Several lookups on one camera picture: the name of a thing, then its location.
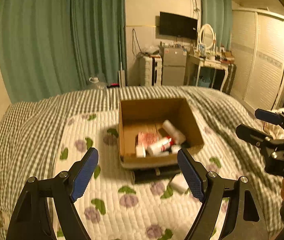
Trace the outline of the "white bottle red cap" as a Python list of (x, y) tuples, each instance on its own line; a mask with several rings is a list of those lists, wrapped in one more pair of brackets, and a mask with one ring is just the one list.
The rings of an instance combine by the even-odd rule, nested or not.
[(149, 146), (147, 146), (146, 151), (151, 156), (155, 157), (167, 151), (174, 144), (175, 144), (175, 141), (171, 137), (163, 137), (157, 142), (154, 142), (150, 144)]

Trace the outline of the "white tube in box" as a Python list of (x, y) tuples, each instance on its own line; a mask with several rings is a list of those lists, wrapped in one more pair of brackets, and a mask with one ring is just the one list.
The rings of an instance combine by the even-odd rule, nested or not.
[(186, 136), (180, 130), (175, 128), (169, 120), (165, 120), (162, 127), (176, 144), (181, 145), (186, 142)]

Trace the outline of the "black remote control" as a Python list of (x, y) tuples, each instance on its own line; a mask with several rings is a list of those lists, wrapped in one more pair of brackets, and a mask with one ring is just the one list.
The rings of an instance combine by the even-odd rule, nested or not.
[(163, 179), (172, 179), (175, 175), (179, 173), (181, 173), (181, 169), (178, 165), (133, 170), (131, 172), (132, 183), (144, 184)]

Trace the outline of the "grey checked bed cover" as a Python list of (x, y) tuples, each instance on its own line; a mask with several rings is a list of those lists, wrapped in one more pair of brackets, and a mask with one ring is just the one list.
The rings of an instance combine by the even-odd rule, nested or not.
[(54, 169), (67, 118), (118, 111), (121, 100), (162, 98), (187, 100), (204, 140), (195, 159), (221, 177), (246, 176), (258, 196), (269, 235), (276, 235), (282, 229), (281, 179), (267, 174), (258, 149), (235, 134), (239, 124), (262, 126), (231, 96), (183, 86), (86, 90), (9, 106), (0, 122), (0, 239), (6, 238), (6, 224), (26, 180), (57, 174)]

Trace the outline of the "white dressing table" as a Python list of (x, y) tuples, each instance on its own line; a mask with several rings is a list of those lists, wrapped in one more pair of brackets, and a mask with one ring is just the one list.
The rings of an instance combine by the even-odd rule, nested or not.
[(198, 86), (198, 81), (199, 81), (199, 76), (200, 76), (200, 72), (202, 68), (210, 68), (210, 69), (214, 69), (215, 73), (214, 73), (214, 77), (213, 77), (213, 84), (215, 82), (216, 79), (216, 71), (217, 70), (222, 70), (224, 71), (224, 77), (222, 80), (222, 84), (220, 86), (220, 91), (222, 91), (224, 89), (224, 85), (226, 84), (226, 80), (229, 74), (228, 71), (228, 65), (226, 63), (222, 63), (221, 61), (217, 61), (217, 60), (208, 60), (208, 59), (204, 59), (201, 58), (199, 56), (195, 56), (195, 55), (188, 55), (188, 59), (186, 60), (186, 64), (192, 64), (192, 67), (188, 67), (186, 66), (186, 85), (188, 86), (190, 84), (190, 80), (191, 80), (191, 76), (192, 76), (192, 68), (196, 69), (196, 74), (195, 74), (195, 86)]

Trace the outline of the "brown cardboard box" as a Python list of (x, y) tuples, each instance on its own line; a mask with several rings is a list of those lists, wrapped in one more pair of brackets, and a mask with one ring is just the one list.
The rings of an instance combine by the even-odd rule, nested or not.
[(122, 100), (118, 111), (120, 164), (129, 170), (177, 164), (177, 155), (138, 157), (135, 147), (139, 133), (152, 133), (161, 139), (169, 134), (163, 122), (169, 120), (186, 136), (186, 149), (192, 155), (204, 146), (193, 111), (185, 98)]

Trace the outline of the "pink patterned card box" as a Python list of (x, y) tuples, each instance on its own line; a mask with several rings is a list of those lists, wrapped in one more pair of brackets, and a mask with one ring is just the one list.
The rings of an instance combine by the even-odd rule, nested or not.
[(151, 133), (151, 132), (139, 132), (137, 134), (137, 146), (143, 146), (144, 148), (147, 148), (147, 146), (154, 144), (159, 139), (157, 133)]

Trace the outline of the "grey mini fridge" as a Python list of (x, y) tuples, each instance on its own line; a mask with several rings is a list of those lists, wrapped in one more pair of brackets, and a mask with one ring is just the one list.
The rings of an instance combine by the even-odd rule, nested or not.
[(162, 85), (182, 86), (185, 78), (187, 50), (160, 46), (160, 55), (162, 57)]

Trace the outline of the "white suitcase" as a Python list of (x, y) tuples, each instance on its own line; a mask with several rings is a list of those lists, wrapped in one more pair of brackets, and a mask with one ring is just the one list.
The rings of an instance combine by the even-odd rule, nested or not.
[(140, 85), (162, 85), (162, 58), (160, 55), (143, 56), (139, 59)]

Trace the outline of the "teal curtain right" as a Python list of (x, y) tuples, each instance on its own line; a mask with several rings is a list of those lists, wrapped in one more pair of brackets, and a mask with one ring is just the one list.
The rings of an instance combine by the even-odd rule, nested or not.
[(216, 34), (216, 46), (230, 50), (233, 11), (231, 0), (201, 0), (202, 24)]

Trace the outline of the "teal curtain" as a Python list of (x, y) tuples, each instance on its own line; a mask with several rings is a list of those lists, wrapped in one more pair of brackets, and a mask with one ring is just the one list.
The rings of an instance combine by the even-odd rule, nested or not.
[(201, 0), (202, 24), (216, 34), (216, 46), (230, 50), (233, 11), (231, 0)]
[(126, 64), (124, 0), (0, 0), (0, 69), (11, 102), (117, 83), (118, 25)]

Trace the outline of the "white mop pole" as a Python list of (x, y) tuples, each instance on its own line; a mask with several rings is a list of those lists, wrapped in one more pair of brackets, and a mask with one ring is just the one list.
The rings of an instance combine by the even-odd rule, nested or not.
[(119, 25), (118, 25), (118, 49), (119, 49), (119, 64), (120, 64), (120, 68), (118, 71), (118, 80), (119, 80), (119, 86), (122, 88), (126, 87), (126, 76), (122, 64), (121, 31)]

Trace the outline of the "clear water jug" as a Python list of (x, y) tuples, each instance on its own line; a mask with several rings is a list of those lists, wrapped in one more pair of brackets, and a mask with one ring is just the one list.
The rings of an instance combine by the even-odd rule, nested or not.
[(99, 89), (104, 90), (107, 88), (107, 84), (99, 80), (98, 77), (90, 77), (87, 81), (86, 89)]

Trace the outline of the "teal curtain left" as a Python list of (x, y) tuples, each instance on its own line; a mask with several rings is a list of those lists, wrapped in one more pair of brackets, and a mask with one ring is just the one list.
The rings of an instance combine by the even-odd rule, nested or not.
[(124, 0), (0, 0), (0, 69), (11, 102), (117, 83), (118, 25), (126, 64)]

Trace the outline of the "black wall television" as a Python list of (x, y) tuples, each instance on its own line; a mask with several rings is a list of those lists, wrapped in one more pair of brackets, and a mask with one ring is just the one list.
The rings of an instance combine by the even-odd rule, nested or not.
[(180, 38), (197, 38), (198, 20), (182, 15), (160, 12), (159, 34)]

